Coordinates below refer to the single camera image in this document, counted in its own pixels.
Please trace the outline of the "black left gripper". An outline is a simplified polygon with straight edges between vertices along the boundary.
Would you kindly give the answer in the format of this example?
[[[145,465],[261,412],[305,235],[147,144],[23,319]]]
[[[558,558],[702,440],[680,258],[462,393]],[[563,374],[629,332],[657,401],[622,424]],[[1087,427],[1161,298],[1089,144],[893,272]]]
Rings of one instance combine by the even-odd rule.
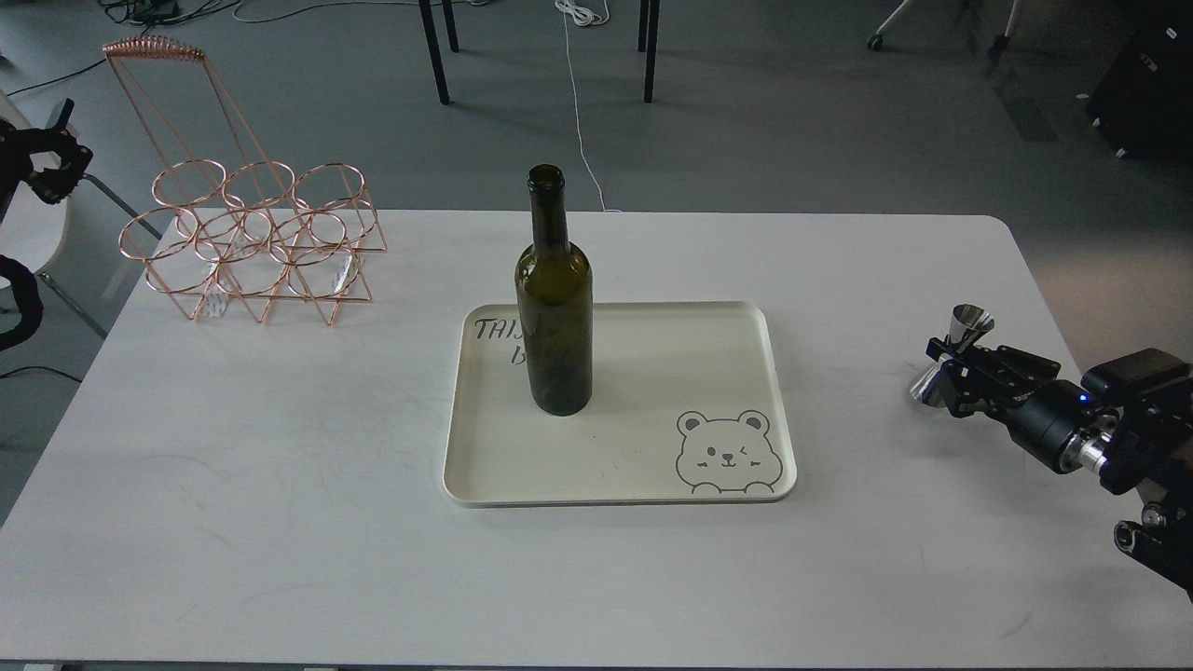
[[[1,123],[1,216],[6,216],[19,185],[26,184],[47,204],[72,195],[89,168],[93,152],[69,130],[75,101],[64,98],[45,128],[19,129]]]

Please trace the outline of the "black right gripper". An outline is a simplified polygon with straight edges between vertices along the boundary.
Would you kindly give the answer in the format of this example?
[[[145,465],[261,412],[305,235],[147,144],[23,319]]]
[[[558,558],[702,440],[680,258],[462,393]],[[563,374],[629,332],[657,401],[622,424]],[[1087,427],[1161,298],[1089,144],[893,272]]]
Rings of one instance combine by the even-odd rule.
[[[1078,469],[1081,447],[1115,425],[1119,412],[1058,378],[1061,363],[1022,349],[977,347],[976,341],[931,338],[927,343],[926,353],[946,375],[942,400],[950,415],[987,415],[1057,474]]]

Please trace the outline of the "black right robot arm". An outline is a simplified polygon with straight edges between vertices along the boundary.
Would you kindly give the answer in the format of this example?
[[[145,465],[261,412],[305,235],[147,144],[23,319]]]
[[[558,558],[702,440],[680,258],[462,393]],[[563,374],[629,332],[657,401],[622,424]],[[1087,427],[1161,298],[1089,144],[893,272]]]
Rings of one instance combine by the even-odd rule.
[[[1138,521],[1115,525],[1121,553],[1189,591],[1189,363],[1139,349],[1088,370],[1015,347],[964,347],[933,338],[931,394],[950,415],[987,415],[1057,474],[1088,469],[1111,494],[1138,492]]]

